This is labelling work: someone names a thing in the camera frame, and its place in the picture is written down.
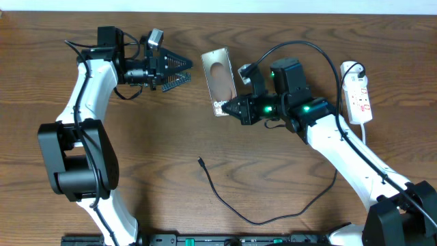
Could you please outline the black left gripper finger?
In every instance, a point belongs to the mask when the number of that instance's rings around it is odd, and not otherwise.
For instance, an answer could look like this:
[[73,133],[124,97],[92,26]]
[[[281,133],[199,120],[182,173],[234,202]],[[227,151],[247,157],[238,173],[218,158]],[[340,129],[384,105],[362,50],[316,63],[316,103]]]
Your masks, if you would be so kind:
[[168,49],[161,48],[160,56],[163,57],[164,68],[166,70],[188,70],[193,67],[193,62],[190,59]]
[[189,72],[179,72],[167,77],[161,85],[161,90],[162,92],[168,92],[189,82],[191,82],[191,74]]

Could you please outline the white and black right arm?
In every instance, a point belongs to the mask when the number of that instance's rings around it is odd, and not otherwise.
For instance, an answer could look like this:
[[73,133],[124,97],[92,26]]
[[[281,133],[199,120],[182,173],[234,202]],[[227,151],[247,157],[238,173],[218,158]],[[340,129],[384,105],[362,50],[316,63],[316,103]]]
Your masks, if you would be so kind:
[[355,190],[367,211],[364,225],[348,224],[329,232],[330,245],[435,245],[436,190],[426,181],[411,183],[379,159],[335,114],[325,98],[314,98],[297,59],[270,66],[275,93],[269,94],[256,70],[253,91],[222,106],[243,125],[282,119],[327,158]]

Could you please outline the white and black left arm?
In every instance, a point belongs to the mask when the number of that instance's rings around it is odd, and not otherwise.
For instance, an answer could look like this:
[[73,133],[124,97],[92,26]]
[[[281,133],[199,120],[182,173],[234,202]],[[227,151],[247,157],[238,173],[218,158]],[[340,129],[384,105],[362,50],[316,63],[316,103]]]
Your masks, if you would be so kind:
[[162,47],[163,32],[140,39],[133,56],[125,55],[127,33],[99,27],[97,43],[71,43],[78,77],[71,97],[53,123],[42,124],[38,141],[52,190],[85,209],[100,229],[98,236],[64,236],[62,245],[148,245],[138,221],[117,188],[119,163],[104,129],[104,118],[117,86],[168,92],[191,80],[193,63]]

